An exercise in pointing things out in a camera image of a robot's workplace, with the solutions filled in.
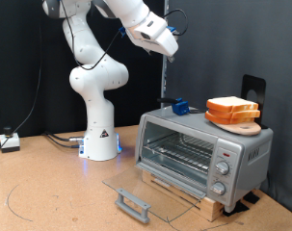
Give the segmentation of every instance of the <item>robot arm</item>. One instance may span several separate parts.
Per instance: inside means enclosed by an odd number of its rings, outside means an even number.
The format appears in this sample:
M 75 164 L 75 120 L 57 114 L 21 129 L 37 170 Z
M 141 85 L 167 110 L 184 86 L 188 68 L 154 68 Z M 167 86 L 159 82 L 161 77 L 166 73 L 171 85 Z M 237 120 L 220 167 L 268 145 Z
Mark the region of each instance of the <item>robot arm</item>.
M 62 0 L 68 17 L 76 15 L 78 4 L 89 0 Z M 143 0 L 93 0 L 100 13 L 107 18 L 119 18 L 131 41 L 146 51 L 168 57 L 178 49 L 165 19 L 151 12 Z M 45 0 L 43 8 L 52 18 L 65 18 L 63 5 L 58 0 Z
M 119 18 L 132 42 L 145 50 L 172 56 L 178 46 L 163 18 L 150 12 L 142 0 L 94 0 L 98 10 L 108 18 Z M 84 64 L 69 76 L 72 88 L 85 100 L 88 127 L 79 156 L 105 161 L 117 156 L 114 106 L 104 98 L 105 90 L 124 86 L 128 71 L 99 46 L 86 15 L 90 0 L 44 0 L 42 7 L 52 18 L 66 18 L 63 29 L 75 59 Z

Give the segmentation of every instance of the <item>oven door handle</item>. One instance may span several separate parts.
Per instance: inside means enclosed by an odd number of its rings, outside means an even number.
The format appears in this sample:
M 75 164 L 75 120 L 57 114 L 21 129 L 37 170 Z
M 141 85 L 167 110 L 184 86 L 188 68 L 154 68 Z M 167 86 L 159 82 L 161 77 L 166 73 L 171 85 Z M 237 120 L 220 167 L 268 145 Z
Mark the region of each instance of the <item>oven door handle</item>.
M 136 197 L 135 195 L 129 193 L 128 191 L 124 189 L 117 189 L 117 192 L 119 193 L 118 200 L 116 200 L 116 204 L 122 208 L 123 211 L 125 211 L 127 214 L 130 216 L 138 219 L 139 221 L 143 223 L 148 223 L 149 218 L 147 217 L 147 211 L 151 207 L 149 204 L 145 203 L 143 200 L 140 198 Z M 124 202 L 124 198 L 129 199 L 133 203 L 137 204 L 142 208 L 142 212 L 138 213 L 136 210 L 132 209 L 129 207 L 127 204 Z

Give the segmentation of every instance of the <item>wooden block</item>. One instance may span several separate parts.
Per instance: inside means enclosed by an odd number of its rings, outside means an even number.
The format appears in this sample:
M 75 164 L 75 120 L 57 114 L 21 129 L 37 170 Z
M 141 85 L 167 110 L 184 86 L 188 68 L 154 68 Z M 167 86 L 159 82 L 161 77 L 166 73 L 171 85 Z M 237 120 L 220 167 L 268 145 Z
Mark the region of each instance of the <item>wooden block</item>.
M 163 181 L 147 171 L 143 171 L 143 181 L 187 207 L 194 206 L 192 211 L 209 221 L 215 220 L 223 213 L 224 205 L 220 202 L 216 202 L 208 197 L 200 200 L 196 196 L 184 192 L 179 187 Z

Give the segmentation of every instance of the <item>wooden board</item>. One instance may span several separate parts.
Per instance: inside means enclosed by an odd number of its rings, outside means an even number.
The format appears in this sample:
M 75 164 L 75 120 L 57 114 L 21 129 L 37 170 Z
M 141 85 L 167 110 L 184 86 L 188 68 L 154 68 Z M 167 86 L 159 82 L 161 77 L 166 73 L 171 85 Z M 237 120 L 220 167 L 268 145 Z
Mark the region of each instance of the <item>wooden board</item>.
M 237 124 L 219 124 L 214 123 L 216 126 L 223 128 L 224 130 L 227 130 L 231 133 L 236 133 L 244 136 L 253 136 L 257 135 L 261 132 L 261 127 L 255 123 L 255 122 L 243 122 L 243 123 L 237 123 Z
M 220 202 L 216 202 L 208 197 L 199 200 L 177 186 L 156 178 L 147 171 L 143 172 L 143 181 L 185 206 L 192 207 L 195 205 L 191 210 L 209 221 L 215 220 L 223 212 L 224 205 Z

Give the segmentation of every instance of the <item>stack of bread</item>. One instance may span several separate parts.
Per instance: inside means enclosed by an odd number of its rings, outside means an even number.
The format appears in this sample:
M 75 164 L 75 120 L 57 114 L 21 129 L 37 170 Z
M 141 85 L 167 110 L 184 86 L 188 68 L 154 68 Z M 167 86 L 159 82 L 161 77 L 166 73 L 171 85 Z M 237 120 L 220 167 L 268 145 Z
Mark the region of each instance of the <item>stack of bread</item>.
M 209 99 L 205 118 L 219 124 L 237 124 L 260 117 L 258 104 L 235 96 Z

